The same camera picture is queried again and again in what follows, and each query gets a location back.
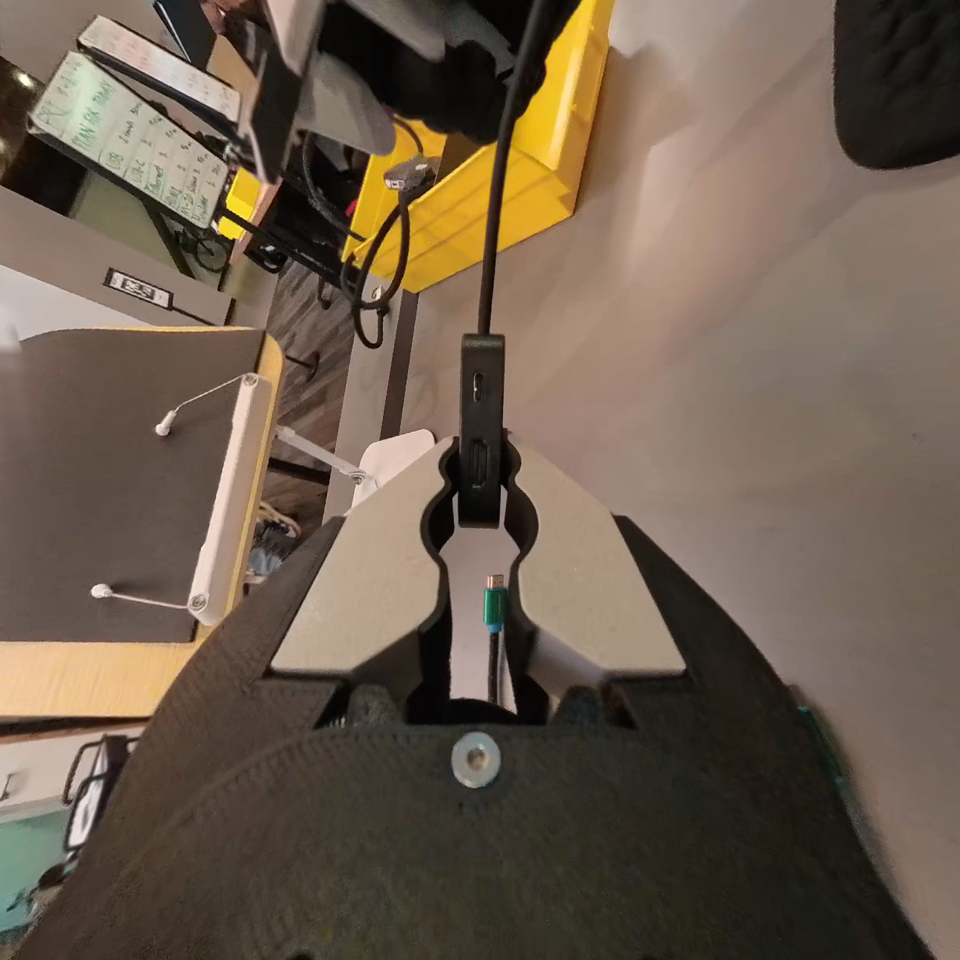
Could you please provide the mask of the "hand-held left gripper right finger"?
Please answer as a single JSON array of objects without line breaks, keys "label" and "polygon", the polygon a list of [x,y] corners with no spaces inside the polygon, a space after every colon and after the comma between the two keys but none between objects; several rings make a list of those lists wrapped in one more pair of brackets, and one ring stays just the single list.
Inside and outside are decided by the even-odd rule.
[{"label": "hand-held left gripper right finger", "polygon": [[533,446],[504,444],[505,645],[516,707],[570,690],[677,678],[687,666],[614,515]]}]

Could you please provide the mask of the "white metal board stand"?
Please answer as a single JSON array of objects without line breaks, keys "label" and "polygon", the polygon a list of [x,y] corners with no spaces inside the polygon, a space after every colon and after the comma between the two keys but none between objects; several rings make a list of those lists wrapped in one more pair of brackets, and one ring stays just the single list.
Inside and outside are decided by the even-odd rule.
[{"label": "white metal board stand", "polygon": [[[246,542],[247,527],[255,511],[249,505],[249,500],[259,477],[261,442],[272,422],[268,406],[273,382],[260,374],[246,372],[181,402],[153,428],[158,438],[168,437],[178,415],[186,406],[233,386],[237,387],[237,394],[221,474],[186,602],[177,604],[123,593],[105,582],[91,587],[92,598],[184,611],[198,624],[209,628],[217,626],[229,613],[233,606],[234,582],[238,577],[234,572],[234,555]],[[381,439],[366,448],[359,464],[353,464],[288,426],[276,426],[272,435],[287,447],[347,477],[354,485],[352,507],[359,506],[373,496],[437,442],[434,434],[426,429]]]}]

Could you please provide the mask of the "small printed label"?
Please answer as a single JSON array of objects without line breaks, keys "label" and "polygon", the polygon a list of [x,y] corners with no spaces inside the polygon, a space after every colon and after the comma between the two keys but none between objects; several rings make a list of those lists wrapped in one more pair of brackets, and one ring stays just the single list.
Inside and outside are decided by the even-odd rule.
[{"label": "small printed label", "polygon": [[112,291],[134,298],[144,304],[155,306],[166,311],[173,311],[174,309],[173,292],[123,270],[108,268],[103,280],[103,286]]}]

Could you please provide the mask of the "yellow plastic bin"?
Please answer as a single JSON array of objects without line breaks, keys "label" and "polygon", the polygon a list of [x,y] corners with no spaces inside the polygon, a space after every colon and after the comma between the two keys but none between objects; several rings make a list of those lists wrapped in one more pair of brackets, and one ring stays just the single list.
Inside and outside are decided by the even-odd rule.
[{"label": "yellow plastic bin", "polygon": [[[610,49],[616,3],[581,2],[546,59],[546,77],[510,144],[498,252],[573,216]],[[452,140],[409,121],[443,174],[410,205],[411,241],[402,288],[419,293],[483,258],[496,146],[447,166]]]}]

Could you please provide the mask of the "black utility cart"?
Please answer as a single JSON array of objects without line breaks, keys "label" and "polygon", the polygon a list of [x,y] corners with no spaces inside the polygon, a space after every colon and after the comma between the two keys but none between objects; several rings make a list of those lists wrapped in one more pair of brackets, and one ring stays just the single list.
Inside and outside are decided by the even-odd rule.
[{"label": "black utility cart", "polygon": [[106,806],[140,737],[105,734],[80,746],[69,768],[62,803],[69,809],[63,839],[68,860],[78,857],[103,819]]}]

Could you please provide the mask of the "wood-edged dark board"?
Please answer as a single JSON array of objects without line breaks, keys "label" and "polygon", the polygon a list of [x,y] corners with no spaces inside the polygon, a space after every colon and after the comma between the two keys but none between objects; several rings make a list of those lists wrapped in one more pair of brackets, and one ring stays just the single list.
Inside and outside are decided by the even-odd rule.
[{"label": "wood-edged dark board", "polygon": [[241,601],[284,361],[244,328],[77,328],[23,341],[2,364],[3,721],[150,716],[214,633],[186,603],[231,432],[237,387],[168,411],[232,378],[272,382],[246,541]]}]

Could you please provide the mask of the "black round stool seat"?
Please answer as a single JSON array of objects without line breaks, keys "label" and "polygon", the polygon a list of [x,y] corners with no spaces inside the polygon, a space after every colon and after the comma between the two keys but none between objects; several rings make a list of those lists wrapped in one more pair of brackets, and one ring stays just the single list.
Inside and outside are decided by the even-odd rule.
[{"label": "black round stool seat", "polygon": [[836,1],[833,115],[856,165],[899,171],[959,155],[959,3]]}]

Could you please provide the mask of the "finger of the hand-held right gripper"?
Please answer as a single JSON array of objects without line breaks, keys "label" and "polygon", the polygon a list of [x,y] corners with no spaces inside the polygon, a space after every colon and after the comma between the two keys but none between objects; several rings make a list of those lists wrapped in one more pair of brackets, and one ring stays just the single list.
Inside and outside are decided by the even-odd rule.
[{"label": "finger of the hand-held right gripper", "polygon": [[264,13],[286,63],[305,63],[320,49],[352,52],[361,42],[404,47],[428,62],[446,49],[446,2],[266,1]]},{"label": "finger of the hand-held right gripper", "polygon": [[328,53],[311,56],[295,128],[375,157],[389,156],[397,141],[391,114],[366,81]]}]

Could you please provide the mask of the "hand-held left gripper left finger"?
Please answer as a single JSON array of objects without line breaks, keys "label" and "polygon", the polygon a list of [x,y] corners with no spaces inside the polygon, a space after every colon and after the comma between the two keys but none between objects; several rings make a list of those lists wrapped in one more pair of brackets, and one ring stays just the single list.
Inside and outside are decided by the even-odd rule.
[{"label": "hand-held left gripper left finger", "polygon": [[448,685],[454,437],[372,444],[364,478],[270,662],[273,673]]}]

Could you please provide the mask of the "whiteboard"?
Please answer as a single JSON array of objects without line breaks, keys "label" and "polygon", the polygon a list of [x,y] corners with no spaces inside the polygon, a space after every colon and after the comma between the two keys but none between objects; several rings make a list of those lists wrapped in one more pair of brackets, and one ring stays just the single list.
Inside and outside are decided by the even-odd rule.
[{"label": "whiteboard", "polygon": [[110,18],[94,17],[79,35],[77,45],[101,66],[174,99],[194,114],[207,116],[211,125],[222,122],[235,128],[239,123],[239,91]]},{"label": "whiteboard", "polygon": [[178,222],[211,228],[228,165],[86,55],[61,60],[28,132]]}]

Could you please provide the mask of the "black hdmi switch with cable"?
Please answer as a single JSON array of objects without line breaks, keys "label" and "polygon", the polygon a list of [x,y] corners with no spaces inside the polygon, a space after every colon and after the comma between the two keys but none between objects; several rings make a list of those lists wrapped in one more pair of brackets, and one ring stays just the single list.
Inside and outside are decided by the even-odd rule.
[{"label": "black hdmi switch with cable", "polygon": [[458,521],[462,527],[496,529],[500,519],[505,338],[492,331],[498,242],[518,120],[535,96],[535,82],[554,42],[579,2],[534,1],[524,27],[491,168],[479,287],[477,330],[461,346]]},{"label": "black hdmi switch with cable", "polygon": [[[359,249],[365,251],[365,257],[360,265],[356,263],[355,249],[350,251],[342,261],[340,288],[349,303],[349,313],[356,337],[361,345],[370,351],[378,350],[383,345],[386,316],[394,297],[401,290],[410,261],[413,234],[412,204],[426,195],[436,184],[439,169],[438,158],[426,155],[422,139],[408,121],[395,116],[392,123],[395,128],[411,138],[414,154],[391,166],[383,175],[383,184],[389,192],[394,194],[396,204],[371,239],[362,236],[349,226],[346,214],[329,200],[315,181],[312,164],[315,149],[319,145],[318,134],[306,133],[299,149],[300,173],[311,207],[342,237],[354,240]],[[372,299],[366,299],[364,290],[374,262],[395,226],[399,229],[399,253],[393,276],[385,289],[375,294]]]}]

